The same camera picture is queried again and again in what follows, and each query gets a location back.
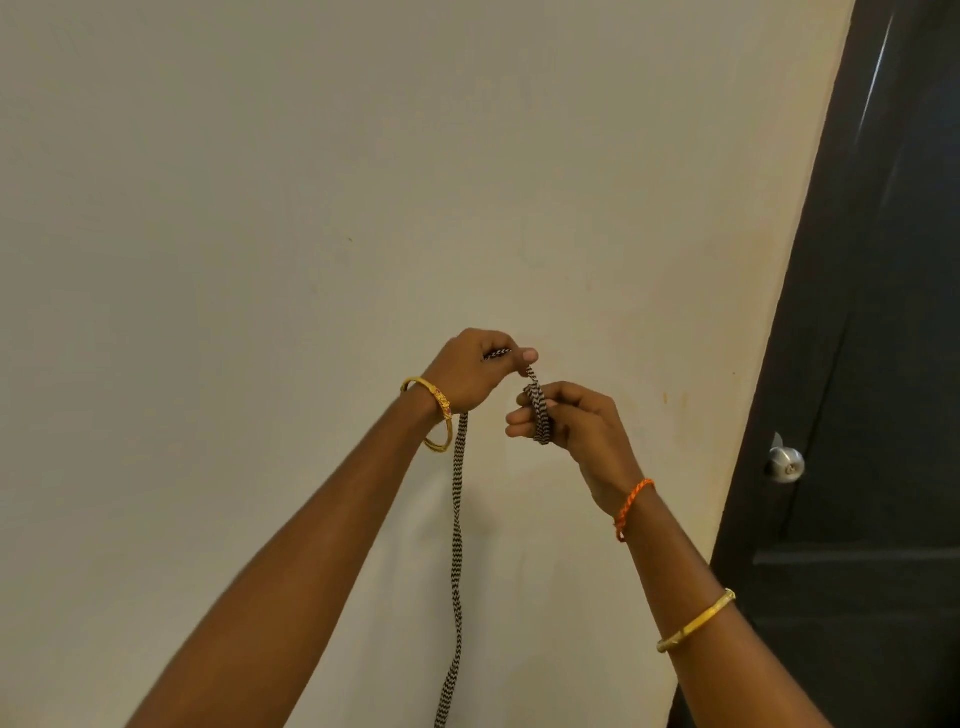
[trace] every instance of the bangle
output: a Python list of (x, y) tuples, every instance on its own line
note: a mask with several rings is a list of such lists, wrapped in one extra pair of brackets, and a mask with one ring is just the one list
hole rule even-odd
[(720, 614), (721, 610), (723, 610), (723, 608), (730, 604), (734, 599), (736, 599), (736, 594), (734, 594), (730, 589), (725, 590), (724, 595), (717, 599), (716, 604), (707, 609), (702, 615), (680, 630), (680, 632), (675, 634), (673, 637), (668, 637), (666, 640), (660, 640), (657, 643), (657, 651), (661, 655), (664, 652), (669, 652), (678, 644), (682, 643), (687, 637), (704, 626), (711, 619)]
[(650, 478), (637, 483), (636, 487), (627, 496), (627, 502), (620, 509), (620, 515), (613, 522), (613, 527), (616, 529), (616, 540), (621, 544), (627, 540), (627, 537), (623, 535), (623, 529), (627, 527), (627, 514), (630, 513), (630, 509), (633, 507), (636, 497), (640, 495), (640, 491), (648, 485), (654, 487), (654, 481)]
[(427, 390), (433, 395), (433, 398), (437, 401), (437, 404), (440, 405), (440, 408), (444, 411), (444, 420), (446, 421), (446, 444), (437, 445), (437, 443), (431, 442), (430, 438), (424, 438), (423, 443), (434, 452), (446, 452), (450, 449), (450, 443), (453, 442), (453, 411), (450, 409), (450, 400), (444, 397), (444, 393), (437, 389), (433, 384), (428, 382), (426, 379), (422, 379), (419, 376), (411, 376), (409, 379), (406, 379), (400, 385), (400, 392), (406, 392), (409, 389), (410, 385), (416, 382), (417, 384), (422, 384)]

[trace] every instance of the white wall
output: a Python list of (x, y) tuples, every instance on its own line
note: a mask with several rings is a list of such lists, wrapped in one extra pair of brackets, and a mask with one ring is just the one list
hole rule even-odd
[[(709, 552), (851, 0), (0, 1), (0, 724), (117, 725), (465, 326), (614, 395)], [(629, 555), (472, 419), (451, 725), (665, 721)], [(428, 725), (418, 456), (293, 726)]]

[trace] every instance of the rope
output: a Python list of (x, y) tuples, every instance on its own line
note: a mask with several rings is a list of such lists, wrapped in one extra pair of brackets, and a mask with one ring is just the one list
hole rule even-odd
[[(509, 349), (498, 349), (490, 352), (485, 359), (498, 359), (510, 353)], [(530, 384), (524, 388), (527, 397), (534, 405), (534, 414), (537, 418), (537, 431), (534, 439), (541, 445), (549, 445), (553, 438), (553, 421), (546, 413), (546, 399), (540, 389), (540, 383), (533, 369), (527, 367), (526, 375), (530, 377)], [(440, 705), (437, 707), (437, 717), (433, 721), (434, 728), (444, 728), (446, 719), (450, 715), (450, 705), (453, 702), (453, 689), (457, 687), (457, 677), (460, 674), (460, 657), (464, 648), (464, 610), (460, 603), (460, 575), (464, 570), (464, 536), (460, 530), (460, 501), (464, 492), (464, 453), (467, 450), (468, 416), (465, 412), (460, 416), (457, 427), (457, 443), (453, 449), (453, 558), (450, 564), (450, 582), (453, 587), (453, 620), (457, 625), (457, 648), (453, 653), (453, 662), (446, 673), (444, 688), (440, 693)]]

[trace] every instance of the black door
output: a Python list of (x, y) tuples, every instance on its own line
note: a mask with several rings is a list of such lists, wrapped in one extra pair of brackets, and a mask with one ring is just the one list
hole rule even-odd
[(713, 566), (837, 728), (960, 726), (960, 0), (857, 3)]

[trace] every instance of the silver door knob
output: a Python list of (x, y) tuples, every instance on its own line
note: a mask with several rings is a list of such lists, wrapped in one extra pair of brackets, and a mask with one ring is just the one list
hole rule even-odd
[(775, 483), (796, 483), (805, 469), (804, 456), (799, 450), (784, 446), (770, 449), (766, 473)]

